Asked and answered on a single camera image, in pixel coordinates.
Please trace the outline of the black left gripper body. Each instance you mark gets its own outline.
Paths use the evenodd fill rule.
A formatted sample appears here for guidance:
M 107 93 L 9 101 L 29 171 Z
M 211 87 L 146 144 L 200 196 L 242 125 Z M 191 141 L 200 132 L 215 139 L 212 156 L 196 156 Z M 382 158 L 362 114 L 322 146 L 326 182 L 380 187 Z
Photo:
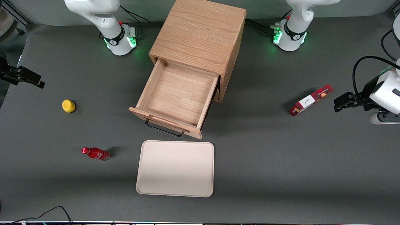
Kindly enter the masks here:
M 378 109 L 379 106 L 377 103 L 375 103 L 371 98 L 370 95 L 374 91 L 374 88 L 378 82 L 379 77 L 374 77 L 371 81 L 367 82 L 364 85 L 364 88 L 362 91 L 358 91 L 356 87 L 356 81 L 354 78 L 354 91 L 355 91 L 355 96 L 356 96 L 356 103 L 355 107 L 363 107 L 364 111 L 369 111 L 371 109 Z

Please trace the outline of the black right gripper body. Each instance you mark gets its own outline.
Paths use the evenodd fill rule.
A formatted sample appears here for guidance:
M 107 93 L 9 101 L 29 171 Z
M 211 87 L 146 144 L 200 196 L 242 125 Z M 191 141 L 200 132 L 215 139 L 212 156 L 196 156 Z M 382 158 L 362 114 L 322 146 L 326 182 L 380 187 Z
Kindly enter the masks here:
M 5 55 L 0 55 L 0 78 L 10 84 L 18 85 L 19 69 L 8 64 Z

